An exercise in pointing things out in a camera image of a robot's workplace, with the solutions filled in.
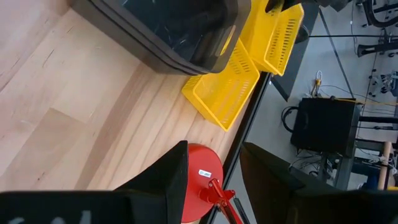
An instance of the wooden stick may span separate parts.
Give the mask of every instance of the wooden stick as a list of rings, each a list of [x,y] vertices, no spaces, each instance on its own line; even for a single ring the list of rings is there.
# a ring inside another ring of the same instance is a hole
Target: wooden stick
[[[382,161],[382,164],[385,166],[382,166],[380,168],[379,185],[377,187],[377,189],[379,190],[384,190],[384,184],[386,183],[387,170],[388,170],[386,166],[388,166],[388,160],[390,158],[391,148],[392,148],[391,142],[384,143],[383,157],[385,157],[386,159]]]

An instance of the red lamp base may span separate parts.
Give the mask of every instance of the red lamp base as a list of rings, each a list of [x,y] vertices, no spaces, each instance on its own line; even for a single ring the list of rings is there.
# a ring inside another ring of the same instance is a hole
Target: red lamp base
[[[185,204],[182,222],[189,223],[200,219],[213,206],[199,197],[201,191],[209,188],[213,179],[223,185],[223,165],[216,152],[200,144],[189,144],[188,186],[185,195]]]

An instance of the gray floor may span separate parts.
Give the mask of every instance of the gray floor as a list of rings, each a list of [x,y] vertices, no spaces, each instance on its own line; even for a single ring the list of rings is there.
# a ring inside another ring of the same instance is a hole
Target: gray floor
[[[351,3],[345,7],[341,12],[335,12],[331,8],[322,8],[327,28],[332,35],[350,34],[351,24],[353,20],[354,34],[374,34],[379,35],[381,30],[375,27],[362,28],[361,25],[366,23],[363,10],[358,7],[351,7]],[[389,32],[396,32],[397,28],[388,29]],[[326,29],[321,17],[318,15],[317,21],[312,35],[326,35]],[[350,94],[339,90],[335,87],[327,87],[326,85],[338,86],[348,91],[348,84],[352,92],[356,95],[358,100],[365,100],[362,96],[366,96],[368,92],[369,78],[372,74],[372,69],[376,68],[376,73],[389,73],[391,70],[398,70],[397,57],[388,58],[386,55],[365,55],[358,58],[354,51],[354,42],[352,37],[348,38],[333,38],[335,49],[341,61],[341,66],[346,75],[343,75],[340,69],[338,59],[333,51],[333,47],[329,38],[311,38],[308,43],[307,51],[304,55],[300,70],[295,81],[292,94],[286,102],[279,94],[274,86],[270,86],[266,90],[266,95],[263,98],[259,111],[254,119],[254,124],[249,132],[248,142],[253,142],[263,149],[279,156],[280,158],[293,162],[296,160],[296,149],[290,144],[290,133],[286,131],[280,121],[280,114],[286,106],[296,106],[303,97],[307,97],[310,93],[315,74],[317,71],[322,71],[322,86],[321,94],[335,95],[337,97],[350,97]],[[377,38],[358,38],[358,44],[376,44]],[[390,93],[384,95],[377,95],[374,100],[382,102],[396,102],[396,98]],[[365,115],[370,116],[392,116],[395,108],[393,106],[384,105],[366,105]],[[287,123],[293,126],[294,116],[287,119]],[[371,124],[363,123],[362,126],[372,126]],[[396,131],[376,131],[370,129],[360,129],[358,131],[359,138],[373,139],[378,141],[393,141],[397,139]],[[367,156],[360,151],[357,155]],[[362,175],[351,175],[349,189],[355,189],[359,183],[366,181],[366,177]],[[235,172],[228,186],[229,189],[236,191],[237,196],[241,199],[243,207],[248,214],[251,223],[256,223],[253,212],[248,200],[246,189],[244,188],[241,177],[240,164],[236,166]],[[215,218],[215,223],[227,224],[225,217],[218,214]]]

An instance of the black plastic bin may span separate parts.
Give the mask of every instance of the black plastic bin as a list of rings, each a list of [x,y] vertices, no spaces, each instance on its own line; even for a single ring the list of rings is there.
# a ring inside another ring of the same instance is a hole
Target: black plastic bin
[[[142,54],[138,42],[168,66],[198,75],[225,68],[251,1],[76,0],[73,8],[132,54]]]

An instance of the yellow plastic basket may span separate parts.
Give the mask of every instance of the yellow plastic basket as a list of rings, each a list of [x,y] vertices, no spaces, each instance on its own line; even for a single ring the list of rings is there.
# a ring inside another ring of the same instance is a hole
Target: yellow plastic basket
[[[228,131],[259,76],[248,52],[238,40],[222,72],[191,77],[182,93],[205,119]]]
[[[283,75],[304,10],[301,4],[298,4],[283,12],[280,6],[265,13],[268,1],[253,0],[252,11],[241,38],[260,71]]]

